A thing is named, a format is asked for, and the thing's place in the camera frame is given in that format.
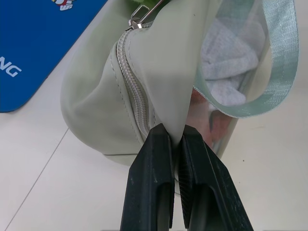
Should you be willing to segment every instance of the bag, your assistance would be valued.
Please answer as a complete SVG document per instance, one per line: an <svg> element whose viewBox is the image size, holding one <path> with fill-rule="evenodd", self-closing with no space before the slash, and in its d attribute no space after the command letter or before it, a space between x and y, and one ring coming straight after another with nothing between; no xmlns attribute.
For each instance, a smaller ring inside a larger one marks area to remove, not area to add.
<svg viewBox="0 0 308 231"><path fill-rule="evenodd" d="M232 118L272 110L295 79L293 0L159 3L136 10L129 0L109 0L63 81L61 108L71 131L125 164L160 123L173 145L188 124L218 153ZM152 19L140 23L144 14L135 17L144 8Z"/></svg>

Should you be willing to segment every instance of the bag seam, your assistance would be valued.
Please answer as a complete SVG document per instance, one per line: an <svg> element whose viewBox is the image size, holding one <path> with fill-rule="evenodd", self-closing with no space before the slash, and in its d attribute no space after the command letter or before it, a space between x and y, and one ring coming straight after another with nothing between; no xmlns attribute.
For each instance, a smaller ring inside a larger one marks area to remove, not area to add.
<svg viewBox="0 0 308 231"><path fill-rule="evenodd" d="M132 122L131 122L131 118L130 118L130 116L129 116L128 109L127 109L126 104L125 104L125 100L124 100L124 97L123 97L123 94L122 94L122 91L121 91L121 88L120 88L120 85L119 85L119 81L117 80L117 77L116 77L116 72L115 72L115 70L114 70L114 66L113 66L113 64L112 64L112 58L111 58L111 56L110 56L110 63L111 63L111 68L112 68L112 71L114 72L114 75L115 75L115 78L116 78L116 83L117 83L117 86L118 86L118 88L119 88L119 90L120 90L120 94L121 94L122 102L123 102L124 107L125 107L125 109L126 109L126 113L127 113L127 115L128 115L128 118L129 118L129 122L130 122L131 128L133 129L133 131L134 131L134 133L135 133L135 138L136 138L137 142L138 142L139 144L141 144L141 142L139 141L139 139L138 139L138 137L137 137L136 130L134 129L134 126L133 126L133 124L132 124Z"/></svg>

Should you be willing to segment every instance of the mint green strap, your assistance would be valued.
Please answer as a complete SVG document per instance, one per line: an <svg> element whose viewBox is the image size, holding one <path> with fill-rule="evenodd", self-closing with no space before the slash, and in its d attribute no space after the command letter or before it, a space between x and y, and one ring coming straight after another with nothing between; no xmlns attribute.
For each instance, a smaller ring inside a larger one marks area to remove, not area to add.
<svg viewBox="0 0 308 231"><path fill-rule="evenodd" d="M195 87L221 112L235 118L263 114L277 107L288 95L297 71L298 30L294 0L263 0L272 53L272 71L264 93L256 100L239 106L218 103L208 90L201 71Z"/></svg>

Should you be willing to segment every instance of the zipper pull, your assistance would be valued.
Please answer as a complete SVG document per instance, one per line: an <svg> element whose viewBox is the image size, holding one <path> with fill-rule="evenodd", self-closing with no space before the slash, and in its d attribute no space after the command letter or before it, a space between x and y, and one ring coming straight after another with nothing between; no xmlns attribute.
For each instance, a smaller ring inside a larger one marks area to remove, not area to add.
<svg viewBox="0 0 308 231"><path fill-rule="evenodd" d="M144 21L153 13L153 11L163 2L164 0L159 0L159 2L153 7L153 8L149 8L146 5L140 5L135 11L134 13L131 15L130 20L128 21L129 24L129 28L128 30L131 29L141 29L142 28L142 24L144 23ZM147 10L147 13L140 19L138 17L136 17L136 15L138 13L140 13L140 11L145 8Z"/></svg>

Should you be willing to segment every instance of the light green bag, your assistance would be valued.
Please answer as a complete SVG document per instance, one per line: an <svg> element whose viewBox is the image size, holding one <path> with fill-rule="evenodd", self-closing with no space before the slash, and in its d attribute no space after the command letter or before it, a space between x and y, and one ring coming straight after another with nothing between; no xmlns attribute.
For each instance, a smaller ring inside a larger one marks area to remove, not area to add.
<svg viewBox="0 0 308 231"><path fill-rule="evenodd" d="M69 128L85 144L113 159L120 155L129 164L149 129L159 123L164 124L174 145L180 141L193 86L232 117L259 115L279 105L290 91L297 68L292 0L263 0L272 70L258 99L240 106L221 105L210 94L200 71L203 39L217 12L221 13L219 8L231 3L229 16L245 17L239 9L245 10L242 6L247 2L171 0L153 24L125 31L136 6L128 0L109 0L102 9L101 23L77 51L64 78L61 107Z"/></svg>

